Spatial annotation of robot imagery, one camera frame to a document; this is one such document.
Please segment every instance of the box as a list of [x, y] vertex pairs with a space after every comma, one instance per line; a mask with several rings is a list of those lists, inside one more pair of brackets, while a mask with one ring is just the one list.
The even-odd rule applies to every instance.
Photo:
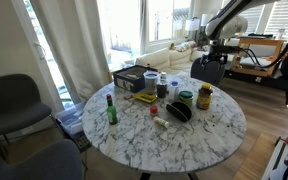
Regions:
[[85, 102], [76, 104], [72, 108], [66, 109], [55, 115], [61, 128], [71, 138], [74, 138], [75, 135], [83, 131], [82, 114], [84, 112], [85, 104]]
[[125, 68], [113, 73], [114, 84], [123, 89], [137, 93], [145, 88], [144, 73], [147, 71], [147, 67], [134, 65], [129, 68]]

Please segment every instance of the marble tabletop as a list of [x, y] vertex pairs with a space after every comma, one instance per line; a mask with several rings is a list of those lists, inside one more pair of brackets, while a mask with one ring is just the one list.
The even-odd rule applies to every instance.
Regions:
[[[164, 128], [153, 122], [150, 106], [114, 85], [104, 86], [87, 102], [83, 129], [92, 145], [107, 157], [149, 173], [189, 173], [214, 166], [230, 157], [243, 142], [246, 120], [239, 105], [224, 91], [213, 87], [208, 110], [195, 107], [202, 81], [187, 76], [168, 75], [179, 82], [179, 90], [193, 92], [192, 118], [183, 123], [166, 110], [166, 99], [158, 99], [158, 117], [170, 122]], [[117, 108], [118, 124], [110, 125], [106, 94]]]

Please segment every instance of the chair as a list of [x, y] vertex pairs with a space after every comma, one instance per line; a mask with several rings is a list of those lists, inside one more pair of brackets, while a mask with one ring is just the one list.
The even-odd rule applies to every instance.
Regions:
[[210, 61], [206, 65], [201, 63], [202, 58], [197, 58], [191, 67], [191, 78], [199, 79], [218, 86], [224, 77], [225, 66], [218, 62]]
[[51, 116], [51, 108], [41, 102], [39, 90], [28, 75], [0, 77], [0, 136], [18, 131]]
[[6, 164], [0, 158], [0, 179], [82, 179], [82, 163], [79, 150], [72, 141], [63, 139], [18, 164]]

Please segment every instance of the white sofa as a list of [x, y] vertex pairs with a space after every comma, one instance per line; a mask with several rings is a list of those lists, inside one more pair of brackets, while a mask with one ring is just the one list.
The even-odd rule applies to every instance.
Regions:
[[208, 52], [197, 51], [196, 49], [179, 52], [164, 48], [138, 57], [135, 64], [142, 66], [150, 64], [152, 68], [159, 72], [163, 71], [168, 74], [190, 73], [193, 61], [201, 57], [202, 54], [208, 54]]

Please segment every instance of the wall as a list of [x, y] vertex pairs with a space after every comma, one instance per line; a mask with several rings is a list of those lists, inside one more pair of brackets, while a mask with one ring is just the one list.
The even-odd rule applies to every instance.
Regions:
[[[47, 73], [41, 72], [40, 67], [45, 61], [37, 61], [37, 53], [32, 50], [32, 43], [20, 24], [12, 1], [0, 0], [0, 75], [11, 73], [23, 73], [30, 75], [37, 83], [42, 101], [49, 105], [53, 111], [59, 110], [58, 102], [54, 101], [54, 89], [48, 88], [45, 80]], [[34, 130], [49, 126], [52, 122], [49, 118], [34, 127]]]

